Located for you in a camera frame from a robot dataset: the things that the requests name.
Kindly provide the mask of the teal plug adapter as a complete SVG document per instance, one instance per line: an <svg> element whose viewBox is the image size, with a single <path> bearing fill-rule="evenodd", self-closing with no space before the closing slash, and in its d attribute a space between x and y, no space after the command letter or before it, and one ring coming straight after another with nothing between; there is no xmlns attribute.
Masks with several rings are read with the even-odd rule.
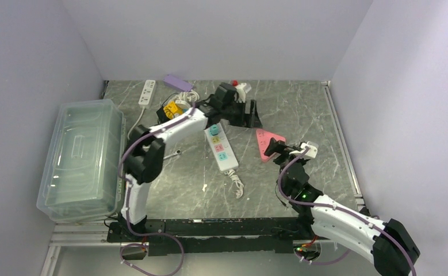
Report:
<svg viewBox="0 0 448 276"><path fill-rule="evenodd" d="M209 135L211 137L218 136L220 133L220 127L217 124L211 125L208 129Z"/></svg>

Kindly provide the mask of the yellow cube socket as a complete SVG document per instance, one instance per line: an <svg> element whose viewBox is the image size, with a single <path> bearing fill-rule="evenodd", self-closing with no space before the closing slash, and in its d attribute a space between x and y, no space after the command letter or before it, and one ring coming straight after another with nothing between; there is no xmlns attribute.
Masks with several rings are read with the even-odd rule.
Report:
<svg viewBox="0 0 448 276"><path fill-rule="evenodd" d="M183 109L180 108L174 101L171 101L164 106L163 111L164 115L170 120L184 114Z"/></svg>

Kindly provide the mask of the pink triangular power strip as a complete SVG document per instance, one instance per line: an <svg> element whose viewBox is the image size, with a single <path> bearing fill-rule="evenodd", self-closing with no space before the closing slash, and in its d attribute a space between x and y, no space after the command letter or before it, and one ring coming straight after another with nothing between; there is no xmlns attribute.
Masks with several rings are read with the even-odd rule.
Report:
<svg viewBox="0 0 448 276"><path fill-rule="evenodd" d="M263 163L267 163L271 159L271 157L274 155L274 154L272 154L272 156L265 155L265 151L267 150L267 148L270 144L270 140L272 138L274 138L277 141L286 142L286 138L283 136L266 131L264 129L259 129L259 128L256 129L256 139L257 139L257 143L258 143L258 150L259 150L261 161Z"/></svg>

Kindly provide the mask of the black base frame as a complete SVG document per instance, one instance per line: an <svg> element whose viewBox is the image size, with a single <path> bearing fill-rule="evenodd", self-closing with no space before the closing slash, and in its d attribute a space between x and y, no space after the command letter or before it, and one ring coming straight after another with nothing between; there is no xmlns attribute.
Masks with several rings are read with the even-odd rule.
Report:
<svg viewBox="0 0 448 276"><path fill-rule="evenodd" d="M272 251L291 253L305 245L318 251L322 238L307 232L295 217L148 219L144 228L129 232L121 222L108 228L110 244L138 243L149 256L169 254Z"/></svg>

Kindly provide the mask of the silver ratchet wrench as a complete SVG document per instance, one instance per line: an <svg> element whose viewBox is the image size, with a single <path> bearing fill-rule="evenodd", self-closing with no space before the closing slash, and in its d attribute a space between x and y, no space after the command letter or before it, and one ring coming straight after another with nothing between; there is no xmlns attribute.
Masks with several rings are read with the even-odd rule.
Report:
<svg viewBox="0 0 448 276"><path fill-rule="evenodd" d="M178 155L180 155L181 153L182 153L181 150L176 150L176 151L173 152L172 154L166 155L166 156L164 157L164 159L168 159L168 158L172 158L172 157L174 157L174 156L178 156Z"/></svg>

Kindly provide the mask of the clear plastic storage bin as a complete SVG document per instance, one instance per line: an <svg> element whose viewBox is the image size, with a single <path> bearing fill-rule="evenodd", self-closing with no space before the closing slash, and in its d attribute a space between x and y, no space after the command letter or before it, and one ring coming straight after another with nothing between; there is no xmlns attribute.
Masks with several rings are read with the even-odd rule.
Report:
<svg viewBox="0 0 448 276"><path fill-rule="evenodd" d="M125 118L109 99L60 107L37 198L56 223L94 221L120 211L124 188L118 164Z"/></svg>

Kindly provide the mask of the white long power strip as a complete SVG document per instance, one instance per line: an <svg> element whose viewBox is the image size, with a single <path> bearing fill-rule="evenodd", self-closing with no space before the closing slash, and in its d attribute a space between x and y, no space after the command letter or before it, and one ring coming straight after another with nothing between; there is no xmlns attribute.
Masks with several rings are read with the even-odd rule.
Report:
<svg viewBox="0 0 448 276"><path fill-rule="evenodd" d="M206 140L210 146L210 149L215 157L218 168L221 172L227 172L238 168L238 160L232 150L232 147L224 132L224 128L221 123L217 123L220 127L220 133L218 136L211 137L208 129L204 131Z"/></svg>

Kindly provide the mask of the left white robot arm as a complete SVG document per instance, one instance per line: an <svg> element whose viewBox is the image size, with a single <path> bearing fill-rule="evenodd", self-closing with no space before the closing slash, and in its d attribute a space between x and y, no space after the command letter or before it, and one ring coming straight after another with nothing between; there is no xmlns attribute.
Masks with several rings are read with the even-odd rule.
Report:
<svg viewBox="0 0 448 276"><path fill-rule="evenodd" d="M243 128L260 128L256 101L247 99L251 91L248 83L236 86L221 83L208 98L193 102L182 115L162 124L147 128L136 127L129 138L129 146L118 165L118 176L127 184L121 210L126 223L122 234L132 242L145 234L145 209L151 182L162 172L166 148L198 132L207 132L221 120Z"/></svg>

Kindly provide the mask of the small white power strip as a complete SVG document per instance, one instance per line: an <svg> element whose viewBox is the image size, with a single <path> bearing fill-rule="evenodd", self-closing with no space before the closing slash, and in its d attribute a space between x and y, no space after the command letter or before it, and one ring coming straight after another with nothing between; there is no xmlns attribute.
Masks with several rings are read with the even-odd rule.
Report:
<svg viewBox="0 0 448 276"><path fill-rule="evenodd" d="M141 91L138 104L141 107L150 106L153 94L156 90L156 80L146 80Z"/></svg>

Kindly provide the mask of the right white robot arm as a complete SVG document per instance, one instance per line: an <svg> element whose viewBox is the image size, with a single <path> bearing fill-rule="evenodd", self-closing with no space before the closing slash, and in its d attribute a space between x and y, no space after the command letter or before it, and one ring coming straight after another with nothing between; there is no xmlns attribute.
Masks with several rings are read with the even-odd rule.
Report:
<svg viewBox="0 0 448 276"><path fill-rule="evenodd" d="M276 156L278 191L298 213L298 234L336 242L364 257L380 275L416 275L420 250L404 224L350 209L309 183L304 166L316 153L314 145L288 146L275 138L264 151L265 156Z"/></svg>

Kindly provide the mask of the purple flat box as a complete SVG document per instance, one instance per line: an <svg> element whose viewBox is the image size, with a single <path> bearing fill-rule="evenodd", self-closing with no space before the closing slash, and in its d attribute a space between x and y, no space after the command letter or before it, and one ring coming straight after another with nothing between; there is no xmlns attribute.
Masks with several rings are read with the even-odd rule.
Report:
<svg viewBox="0 0 448 276"><path fill-rule="evenodd" d="M173 75L166 75L163 78L163 83L172 89L177 91L191 91L193 89L193 85L187 81L177 78Z"/></svg>

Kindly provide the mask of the black cube adapter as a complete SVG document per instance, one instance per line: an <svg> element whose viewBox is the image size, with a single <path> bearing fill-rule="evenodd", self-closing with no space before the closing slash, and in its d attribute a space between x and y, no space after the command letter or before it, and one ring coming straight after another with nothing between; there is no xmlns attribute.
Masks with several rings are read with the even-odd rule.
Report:
<svg viewBox="0 0 448 276"><path fill-rule="evenodd" d="M159 108L156 111L156 115L158 117L158 124L162 124L165 122L168 122L170 119L166 116L166 113L164 111L164 107Z"/></svg>

